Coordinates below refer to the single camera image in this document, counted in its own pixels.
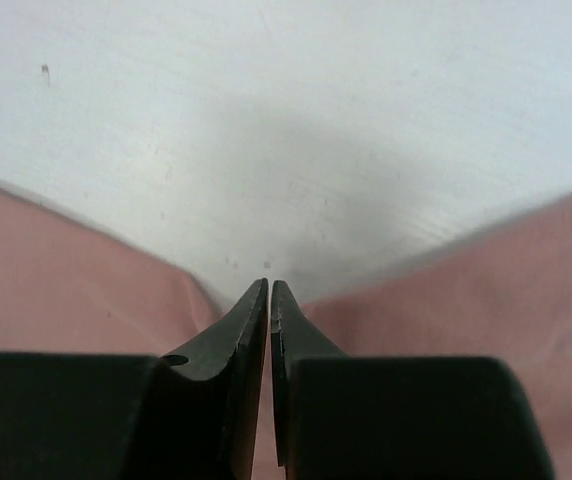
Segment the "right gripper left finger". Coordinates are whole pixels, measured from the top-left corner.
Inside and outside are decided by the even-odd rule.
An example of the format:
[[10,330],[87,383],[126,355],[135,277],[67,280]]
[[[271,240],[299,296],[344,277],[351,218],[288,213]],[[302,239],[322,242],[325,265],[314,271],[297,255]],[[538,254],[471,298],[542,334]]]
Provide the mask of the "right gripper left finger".
[[0,352],[0,479],[247,479],[268,283],[163,356]]

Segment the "dusty pink t shirt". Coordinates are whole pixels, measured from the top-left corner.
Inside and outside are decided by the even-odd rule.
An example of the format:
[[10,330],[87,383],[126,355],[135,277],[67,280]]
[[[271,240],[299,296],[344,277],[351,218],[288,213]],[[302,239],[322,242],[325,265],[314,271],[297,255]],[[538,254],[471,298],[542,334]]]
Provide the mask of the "dusty pink t shirt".
[[[305,313],[354,354],[504,359],[572,479],[572,194]],[[163,354],[216,319],[188,273],[0,191],[0,350]]]

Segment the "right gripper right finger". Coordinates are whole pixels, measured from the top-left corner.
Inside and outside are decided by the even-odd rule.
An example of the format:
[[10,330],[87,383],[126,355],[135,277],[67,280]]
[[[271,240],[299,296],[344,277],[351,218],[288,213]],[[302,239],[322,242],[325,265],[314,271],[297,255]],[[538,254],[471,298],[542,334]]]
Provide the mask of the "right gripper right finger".
[[271,298],[274,423],[290,479],[552,479],[525,391],[484,356],[355,357]]

